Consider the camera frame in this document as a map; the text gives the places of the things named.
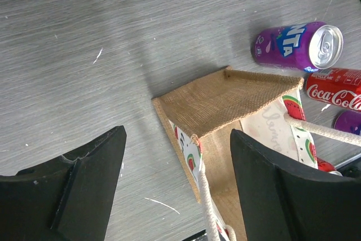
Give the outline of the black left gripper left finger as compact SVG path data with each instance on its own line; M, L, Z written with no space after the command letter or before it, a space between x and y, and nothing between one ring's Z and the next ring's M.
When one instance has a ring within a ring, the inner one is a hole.
M104 240L126 144L123 126L1 177L2 240Z

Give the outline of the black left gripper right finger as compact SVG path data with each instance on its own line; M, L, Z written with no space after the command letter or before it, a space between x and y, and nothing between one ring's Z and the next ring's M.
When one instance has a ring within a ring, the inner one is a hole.
M239 130L230 149L249 240L359 240L360 180L314 169Z

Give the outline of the purple Fanta can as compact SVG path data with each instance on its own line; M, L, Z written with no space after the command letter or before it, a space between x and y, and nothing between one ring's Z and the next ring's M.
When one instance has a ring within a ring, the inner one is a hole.
M340 29L323 21L263 30L252 54L261 65L317 72L339 60L344 45Z
M343 111L334 121L333 127L342 132L360 135L360 112Z

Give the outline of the watermelon print jute bag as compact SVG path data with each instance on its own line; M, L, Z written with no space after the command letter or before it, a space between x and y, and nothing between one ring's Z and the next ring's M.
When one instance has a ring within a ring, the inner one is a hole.
M313 134L360 145L357 135L305 121L302 87L300 77L227 67L153 99L202 206L209 240L249 240L231 157L233 130L317 170Z

